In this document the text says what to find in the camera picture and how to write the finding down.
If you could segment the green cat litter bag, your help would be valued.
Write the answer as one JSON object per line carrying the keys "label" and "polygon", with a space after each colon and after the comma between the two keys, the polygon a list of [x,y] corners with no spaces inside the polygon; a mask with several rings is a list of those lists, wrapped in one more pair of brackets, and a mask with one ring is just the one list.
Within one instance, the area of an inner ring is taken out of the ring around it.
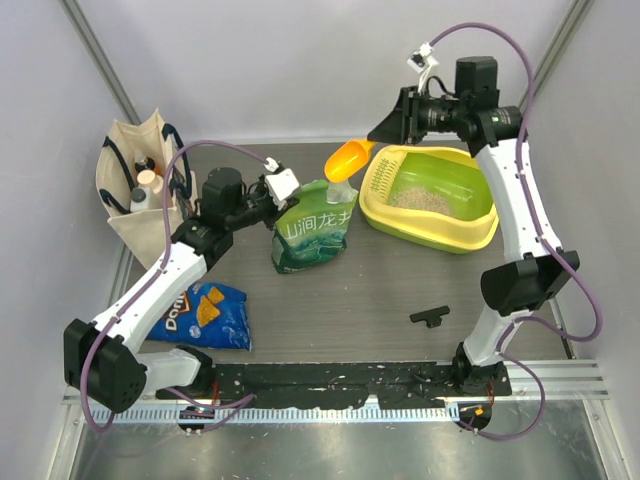
{"label": "green cat litter bag", "polygon": [[325,264],[347,248],[358,191],[345,180],[314,180],[301,187],[299,203],[277,222],[271,260],[280,274]]}

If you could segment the yellow plastic scoop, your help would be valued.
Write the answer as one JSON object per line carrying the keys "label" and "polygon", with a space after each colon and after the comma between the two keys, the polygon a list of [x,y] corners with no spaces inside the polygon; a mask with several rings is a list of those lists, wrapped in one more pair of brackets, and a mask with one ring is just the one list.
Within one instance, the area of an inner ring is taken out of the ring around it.
{"label": "yellow plastic scoop", "polygon": [[375,142],[352,139],[338,148],[326,161],[324,174],[329,182],[341,183],[363,169],[370,161]]}

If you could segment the black bag clip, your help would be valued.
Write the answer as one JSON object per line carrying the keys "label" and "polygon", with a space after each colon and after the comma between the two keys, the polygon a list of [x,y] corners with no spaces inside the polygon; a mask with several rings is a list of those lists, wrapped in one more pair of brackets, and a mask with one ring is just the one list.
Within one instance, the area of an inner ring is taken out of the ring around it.
{"label": "black bag clip", "polygon": [[448,305],[424,310],[409,315],[413,324],[424,323],[428,329],[438,328],[442,325],[443,318],[451,312]]}

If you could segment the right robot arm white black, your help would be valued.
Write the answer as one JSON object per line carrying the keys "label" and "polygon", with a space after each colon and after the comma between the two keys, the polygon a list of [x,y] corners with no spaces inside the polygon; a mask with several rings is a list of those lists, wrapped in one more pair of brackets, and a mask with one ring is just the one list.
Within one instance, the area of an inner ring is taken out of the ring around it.
{"label": "right robot arm white black", "polygon": [[482,313],[452,360],[448,382],[465,395],[497,378],[520,325],[534,319],[580,266],[577,252],[566,250],[548,223],[530,166],[525,115],[500,105],[497,78],[495,58],[461,58],[453,91],[434,97],[425,83],[401,88],[391,112],[368,134],[374,142],[411,145],[432,132],[453,133],[487,181],[504,262],[482,273]]}

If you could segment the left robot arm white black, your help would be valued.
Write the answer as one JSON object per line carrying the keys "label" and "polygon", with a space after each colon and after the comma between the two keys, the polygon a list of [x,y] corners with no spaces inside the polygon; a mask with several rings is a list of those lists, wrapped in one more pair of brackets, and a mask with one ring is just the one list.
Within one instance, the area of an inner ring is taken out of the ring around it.
{"label": "left robot arm white black", "polygon": [[175,300],[232,247],[234,232],[276,221],[297,204],[300,184],[283,166],[245,187],[233,168],[214,169],[203,186],[199,211],[179,225],[155,264],[123,297],[92,321],[73,320],[63,333],[64,378],[84,402],[115,414],[147,392],[175,388],[193,399],[213,385],[210,357],[188,346],[159,354],[140,347]]}

